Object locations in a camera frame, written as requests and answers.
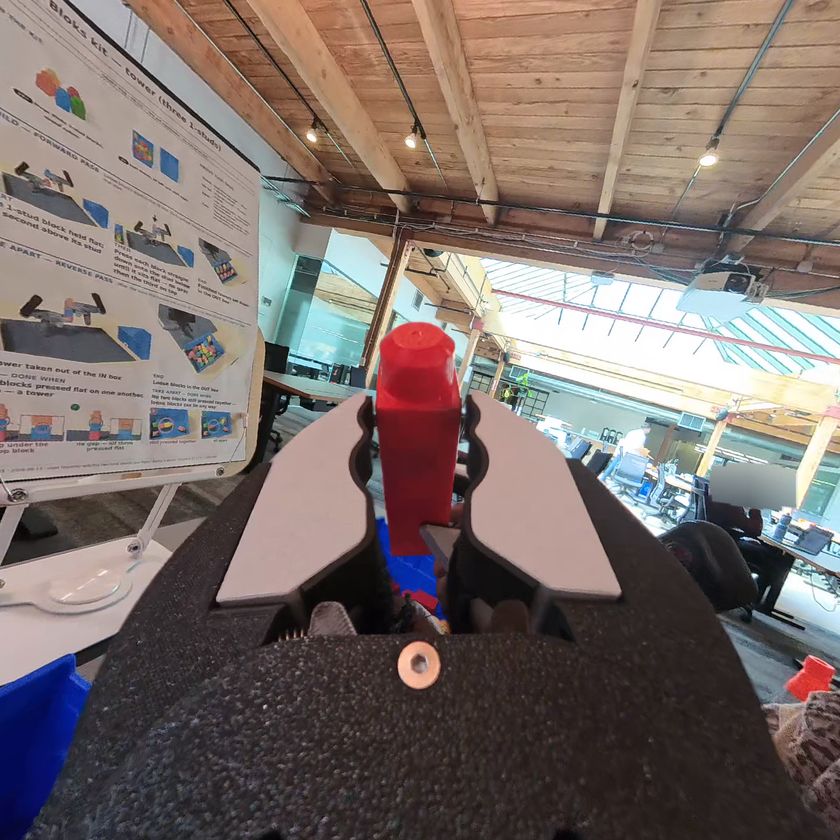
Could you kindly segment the instruction poster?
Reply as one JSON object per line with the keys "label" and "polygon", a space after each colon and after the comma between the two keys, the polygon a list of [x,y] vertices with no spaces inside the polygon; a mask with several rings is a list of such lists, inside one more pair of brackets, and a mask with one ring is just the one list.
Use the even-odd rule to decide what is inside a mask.
{"label": "instruction poster", "polygon": [[73,3],[1,25],[2,480],[243,466],[259,168]]}

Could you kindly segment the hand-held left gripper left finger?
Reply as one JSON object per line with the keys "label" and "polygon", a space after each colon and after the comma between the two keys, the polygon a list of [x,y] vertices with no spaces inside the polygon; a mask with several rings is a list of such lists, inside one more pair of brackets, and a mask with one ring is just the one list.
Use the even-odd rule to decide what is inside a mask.
{"label": "hand-held left gripper left finger", "polygon": [[353,395],[295,436],[269,465],[217,590],[220,607],[277,606],[309,627],[337,602],[360,634],[385,634],[394,596],[367,483],[373,398]]}

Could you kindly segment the white ceiling projector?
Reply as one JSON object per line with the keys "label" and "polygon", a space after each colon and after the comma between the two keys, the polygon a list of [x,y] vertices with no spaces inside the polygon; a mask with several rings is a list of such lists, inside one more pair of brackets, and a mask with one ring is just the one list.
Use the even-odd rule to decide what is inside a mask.
{"label": "white ceiling projector", "polygon": [[729,258],[709,260],[683,291],[675,309],[729,322],[758,307],[769,289],[762,270],[756,266]]}

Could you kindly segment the long wooden office desk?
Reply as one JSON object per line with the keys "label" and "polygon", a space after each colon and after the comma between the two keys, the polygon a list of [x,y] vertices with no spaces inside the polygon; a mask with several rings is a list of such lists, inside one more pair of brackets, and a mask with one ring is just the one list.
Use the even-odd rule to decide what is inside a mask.
{"label": "long wooden office desk", "polygon": [[280,374],[272,371],[264,371],[263,385],[290,397],[328,404],[340,404],[357,395],[375,396],[375,391],[364,388],[338,385],[327,381],[313,380],[305,376]]}

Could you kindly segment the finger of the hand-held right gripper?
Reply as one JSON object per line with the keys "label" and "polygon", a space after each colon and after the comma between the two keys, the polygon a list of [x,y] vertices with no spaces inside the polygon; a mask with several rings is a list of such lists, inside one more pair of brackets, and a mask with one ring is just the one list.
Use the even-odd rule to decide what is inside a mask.
{"label": "finger of the hand-held right gripper", "polygon": [[448,571],[456,543],[460,537],[460,528],[425,523],[419,529],[419,533],[425,541],[429,553],[434,557],[436,565],[444,571]]}

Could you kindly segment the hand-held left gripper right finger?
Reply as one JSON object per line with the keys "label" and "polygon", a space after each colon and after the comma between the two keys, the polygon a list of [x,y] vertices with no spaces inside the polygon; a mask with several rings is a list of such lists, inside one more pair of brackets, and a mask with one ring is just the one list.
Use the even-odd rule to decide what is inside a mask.
{"label": "hand-held left gripper right finger", "polygon": [[622,589],[568,460],[535,426],[486,394],[466,401],[469,479],[451,556],[451,627],[477,633],[500,605],[534,634],[571,634],[567,601]]}

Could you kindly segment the red mega block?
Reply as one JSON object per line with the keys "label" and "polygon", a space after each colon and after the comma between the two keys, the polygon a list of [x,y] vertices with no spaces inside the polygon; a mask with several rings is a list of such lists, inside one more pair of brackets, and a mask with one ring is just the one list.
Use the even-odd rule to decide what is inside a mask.
{"label": "red mega block", "polygon": [[431,322],[409,322],[380,344],[375,396],[390,551],[427,552],[426,524],[446,526],[462,402],[455,343]]}
{"label": "red mega block", "polygon": [[795,699],[805,702],[814,693],[832,692],[836,670],[823,659],[807,655],[800,669],[785,684]]}

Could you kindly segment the black office chair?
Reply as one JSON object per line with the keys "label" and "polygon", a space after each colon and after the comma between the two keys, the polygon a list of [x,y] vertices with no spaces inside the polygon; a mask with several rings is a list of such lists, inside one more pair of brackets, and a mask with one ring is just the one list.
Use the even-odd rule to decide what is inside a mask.
{"label": "black office chair", "polygon": [[708,521],[683,522],[658,535],[658,541],[697,584],[715,613],[750,610],[760,594],[734,538]]}

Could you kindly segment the red ceiling pipe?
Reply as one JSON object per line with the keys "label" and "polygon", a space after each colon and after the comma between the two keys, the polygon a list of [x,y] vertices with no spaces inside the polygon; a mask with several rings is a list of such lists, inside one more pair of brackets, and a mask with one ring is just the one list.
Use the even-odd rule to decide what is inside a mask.
{"label": "red ceiling pipe", "polygon": [[504,298],[514,299],[516,301],[525,301],[533,305],[542,306],[545,308],[559,309],[563,311],[579,312],[584,314],[587,318],[600,317],[609,319],[614,322],[626,322],[638,326],[641,329],[651,328],[668,331],[671,333],[685,334],[693,338],[717,341],[726,343],[732,346],[742,348],[749,348],[751,350],[762,351],[765,353],[784,354],[792,358],[801,360],[808,360],[813,362],[820,362],[823,364],[839,365],[839,359],[836,356],[828,355],[826,353],[814,353],[807,350],[798,350],[787,344],[765,343],[751,340],[740,335],[724,334],[713,329],[697,329],[686,326],[682,322],[663,321],[661,319],[651,318],[650,316],[640,317],[621,308],[616,310],[598,308],[592,305],[577,304],[567,300],[554,300],[551,298],[536,297],[526,293],[510,290],[492,288],[492,293],[501,295]]}

